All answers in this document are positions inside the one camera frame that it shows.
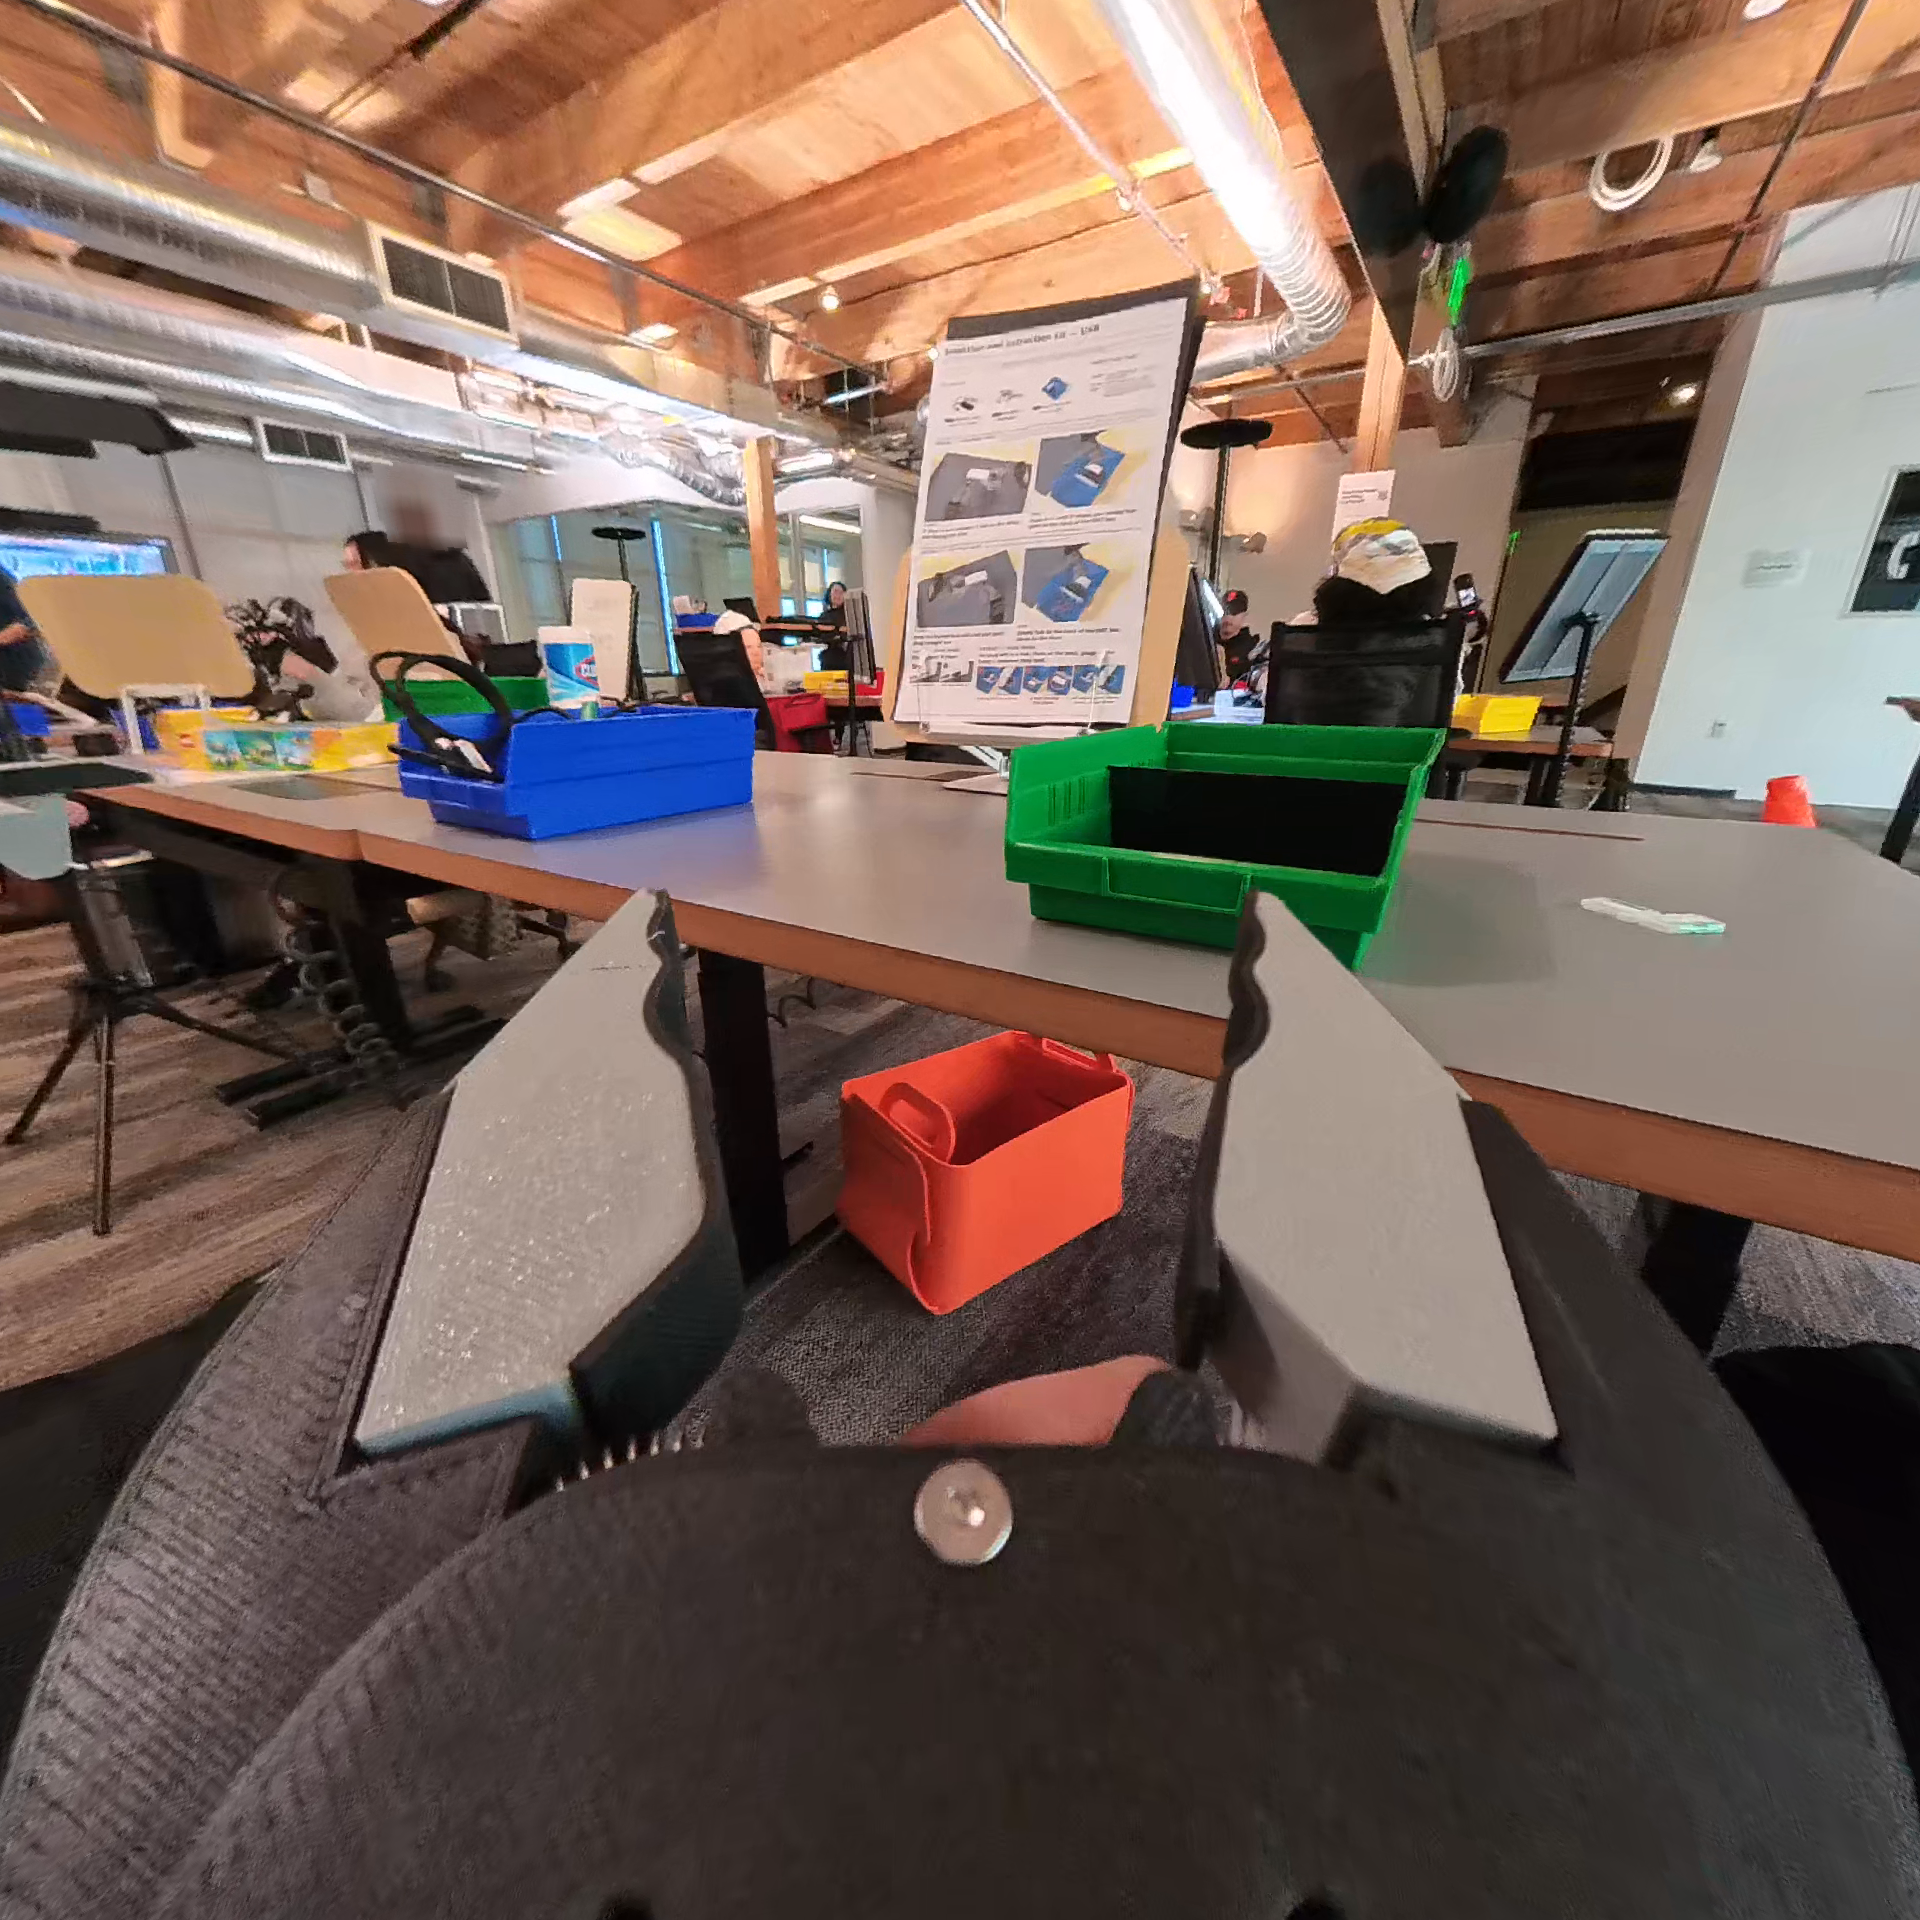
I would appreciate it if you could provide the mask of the silver air duct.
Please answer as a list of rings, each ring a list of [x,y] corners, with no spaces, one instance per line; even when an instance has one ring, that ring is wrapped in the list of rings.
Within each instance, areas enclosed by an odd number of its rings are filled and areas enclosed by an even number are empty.
[[[518,349],[499,271],[371,221],[314,225],[179,166],[103,155],[56,127],[0,121],[3,221],[260,301],[371,324],[436,349]]]

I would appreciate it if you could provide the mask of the colourful toy box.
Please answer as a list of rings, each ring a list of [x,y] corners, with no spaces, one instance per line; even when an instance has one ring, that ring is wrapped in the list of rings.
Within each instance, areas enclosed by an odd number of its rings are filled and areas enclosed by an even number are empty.
[[[239,708],[155,708],[141,734],[188,770],[363,770],[398,763],[398,724],[296,724]]]

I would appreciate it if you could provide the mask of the silver flexible duct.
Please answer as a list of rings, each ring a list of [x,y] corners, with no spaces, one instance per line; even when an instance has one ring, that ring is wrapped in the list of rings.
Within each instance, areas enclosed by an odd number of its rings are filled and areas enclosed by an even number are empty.
[[[1281,301],[1279,315],[1210,324],[1189,385],[1285,372],[1328,349],[1349,324],[1349,289],[1319,231],[1319,198],[1298,180],[1260,94],[1243,6],[1099,0],[1099,16]]]

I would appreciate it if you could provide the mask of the black round ceiling fixture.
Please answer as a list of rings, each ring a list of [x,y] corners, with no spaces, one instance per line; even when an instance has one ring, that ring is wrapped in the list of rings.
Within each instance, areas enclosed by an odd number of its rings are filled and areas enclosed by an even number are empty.
[[[1465,241],[1496,206],[1504,174],[1505,174],[1505,127],[1496,121],[1476,121],[1468,134],[1457,134],[1426,185],[1416,180],[1403,155],[1368,162],[1346,206],[1356,252],[1400,259],[1412,248]]]

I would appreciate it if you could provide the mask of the small green plastic bin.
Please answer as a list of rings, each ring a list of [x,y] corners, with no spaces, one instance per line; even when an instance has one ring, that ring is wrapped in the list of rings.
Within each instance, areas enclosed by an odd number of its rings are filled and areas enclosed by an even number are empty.
[[[455,673],[406,673],[406,682],[385,682],[379,685],[379,708],[385,719],[398,724],[401,719],[401,700],[398,700],[398,685],[412,697],[416,713],[427,719],[495,719],[495,697],[455,682]],[[514,713],[529,713],[529,708],[546,708],[546,685],[542,673],[499,673],[495,682],[499,700],[514,708]]]

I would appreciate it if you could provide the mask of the black table leg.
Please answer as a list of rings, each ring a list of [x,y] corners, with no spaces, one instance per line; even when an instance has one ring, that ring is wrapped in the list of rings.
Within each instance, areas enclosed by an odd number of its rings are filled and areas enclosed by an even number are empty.
[[[735,1250],[743,1279],[762,1279],[790,1261],[768,975],[757,960],[697,948],[697,998]]]

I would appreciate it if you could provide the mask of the orange fabric basket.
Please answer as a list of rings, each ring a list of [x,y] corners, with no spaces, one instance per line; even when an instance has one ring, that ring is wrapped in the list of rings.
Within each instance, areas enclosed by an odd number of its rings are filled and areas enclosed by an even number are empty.
[[[837,1221],[955,1312],[1119,1212],[1132,1099],[1111,1053],[1025,1028],[845,1078]]]

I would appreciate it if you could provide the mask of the tilted black framed screen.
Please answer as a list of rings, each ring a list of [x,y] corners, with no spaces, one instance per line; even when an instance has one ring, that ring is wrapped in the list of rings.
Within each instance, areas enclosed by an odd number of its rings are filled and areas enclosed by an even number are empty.
[[[1656,569],[1660,529],[1590,529],[1504,659],[1504,685],[1570,682]]]

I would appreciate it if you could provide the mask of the small white board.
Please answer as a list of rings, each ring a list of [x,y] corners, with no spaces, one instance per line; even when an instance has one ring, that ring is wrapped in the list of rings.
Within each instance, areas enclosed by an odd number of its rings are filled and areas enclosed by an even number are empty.
[[[593,697],[631,697],[631,582],[628,580],[574,580],[569,620],[588,640]]]

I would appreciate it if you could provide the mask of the blue plastic bin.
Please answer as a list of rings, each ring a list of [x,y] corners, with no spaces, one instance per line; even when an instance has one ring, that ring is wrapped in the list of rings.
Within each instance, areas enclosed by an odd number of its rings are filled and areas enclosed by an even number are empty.
[[[398,785],[439,828],[554,842],[753,805],[753,708],[401,719]]]

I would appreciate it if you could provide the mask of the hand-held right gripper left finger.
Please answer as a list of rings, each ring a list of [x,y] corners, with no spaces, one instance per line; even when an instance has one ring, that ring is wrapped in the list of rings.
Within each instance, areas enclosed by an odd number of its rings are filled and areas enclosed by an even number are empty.
[[[664,892],[455,1072],[354,1418],[363,1458],[529,1422],[648,1449],[732,1355],[743,1271]]]

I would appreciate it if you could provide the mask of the tan tilted board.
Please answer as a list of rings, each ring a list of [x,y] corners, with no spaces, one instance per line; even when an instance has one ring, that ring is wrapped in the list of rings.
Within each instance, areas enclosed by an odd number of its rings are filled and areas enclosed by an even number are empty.
[[[427,653],[427,659],[460,659],[460,640],[443,629],[443,614],[427,608],[412,572],[401,569],[344,569],[320,580],[330,612],[350,620],[363,659],[373,653]]]
[[[182,572],[41,572],[15,582],[58,673],[87,697],[129,685],[205,685],[254,697],[254,659],[210,582]]]

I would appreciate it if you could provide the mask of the black mesh office chair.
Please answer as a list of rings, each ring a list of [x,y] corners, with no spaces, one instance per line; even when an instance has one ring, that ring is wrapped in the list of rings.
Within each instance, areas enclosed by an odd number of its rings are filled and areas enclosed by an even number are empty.
[[[1265,724],[1303,730],[1453,730],[1465,614],[1420,620],[1269,620]]]

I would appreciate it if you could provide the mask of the instruction poster board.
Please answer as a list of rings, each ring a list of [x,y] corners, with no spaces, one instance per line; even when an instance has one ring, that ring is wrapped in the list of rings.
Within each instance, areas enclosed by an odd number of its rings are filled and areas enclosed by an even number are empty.
[[[1132,719],[1198,332],[1198,277],[948,324],[887,673],[894,724]]]

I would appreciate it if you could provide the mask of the black tripod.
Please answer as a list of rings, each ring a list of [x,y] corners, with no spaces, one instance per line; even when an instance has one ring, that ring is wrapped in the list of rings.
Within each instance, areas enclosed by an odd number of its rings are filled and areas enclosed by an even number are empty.
[[[3,1147],[19,1147],[58,1096],[63,1072],[93,1058],[93,1231],[114,1231],[114,1119],[118,1119],[118,1028],[129,1019],[179,1024],[172,989],[188,989],[200,964],[179,948],[155,906],[141,901],[144,885],[129,881],[129,863],[69,871],[58,881],[63,926],[83,952],[83,975],[69,979],[63,1041],[27,1096],[27,1105],[3,1124]]]

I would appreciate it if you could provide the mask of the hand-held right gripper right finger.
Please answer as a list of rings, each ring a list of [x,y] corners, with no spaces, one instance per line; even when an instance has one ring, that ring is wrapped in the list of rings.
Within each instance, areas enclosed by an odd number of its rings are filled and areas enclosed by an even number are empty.
[[[1468,1105],[1446,1066],[1265,892],[1238,913],[1198,1152],[1182,1360],[1231,1441],[1346,1458],[1416,1422],[1555,1441]]]

